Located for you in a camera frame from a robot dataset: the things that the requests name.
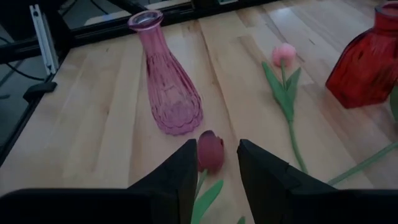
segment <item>red glass vase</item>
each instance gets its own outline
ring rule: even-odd
[[[374,26],[348,44],[326,81],[345,108],[384,102],[398,79],[398,1],[375,12]]]
[[[160,11],[132,16],[128,26],[136,31],[146,55],[147,86],[152,115],[166,134],[193,131],[202,121],[199,94],[181,64],[167,47]]]

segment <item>green stem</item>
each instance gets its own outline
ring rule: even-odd
[[[367,168],[369,165],[371,165],[372,163],[378,161],[379,159],[381,159],[382,157],[384,157],[387,153],[391,152],[393,149],[398,147],[398,142],[394,142],[390,145],[388,145],[387,147],[385,147],[384,149],[381,149],[378,153],[376,153],[375,155],[371,156],[370,158],[366,159],[365,161],[361,162],[360,164],[354,166],[353,168],[347,170],[346,172],[340,174],[339,176],[329,180],[328,184],[329,185],[335,185],[338,182],[344,180],[345,178]]]
[[[199,191],[200,191],[200,188],[201,188],[201,185],[204,183],[206,177],[207,177],[207,169],[205,169],[205,170],[201,173],[201,176],[200,176],[200,178],[199,178],[199,182],[198,182],[198,185],[197,185],[197,191],[195,192],[195,199],[197,198],[197,196],[198,196],[198,194],[199,194]]]
[[[294,129],[293,129],[293,121],[287,121],[287,122],[289,124],[289,133],[290,133],[290,139],[292,141],[294,155],[296,156],[296,159],[300,166],[301,171],[307,174],[308,173],[307,167],[305,166],[304,160],[301,157],[301,154],[299,151],[299,147],[297,146],[296,136],[294,134]]]
[[[282,70],[282,84],[284,86],[284,90],[286,90],[285,62],[283,59],[280,60],[280,69]]]

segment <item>wood grain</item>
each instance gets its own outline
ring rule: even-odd
[[[247,138],[297,167],[286,120],[261,62],[283,42],[302,67],[295,123],[310,175],[328,181],[392,141],[386,103],[344,109],[325,81],[348,42],[373,24],[373,0],[286,0],[164,27],[171,51],[200,93],[204,120],[167,136],[150,113],[146,65],[137,35],[73,49],[0,168],[0,194],[26,187],[128,187],[187,139],[207,129],[224,139],[226,163],[210,177],[225,185],[203,223],[253,223],[236,148]],[[280,71],[272,67],[280,78]],[[398,152],[336,187],[397,188]]]

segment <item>flower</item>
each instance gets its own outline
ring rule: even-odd
[[[198,140],[198,170],[218,172],[224,164],[224,142],[213,131],[202,133]]]
[[[284,60],[285,66],[291,66],[296,56],[296,49],[288,43],[283,43],[280,47],[272,51],[272,61],[274,65],[280,67],[280,61]]]

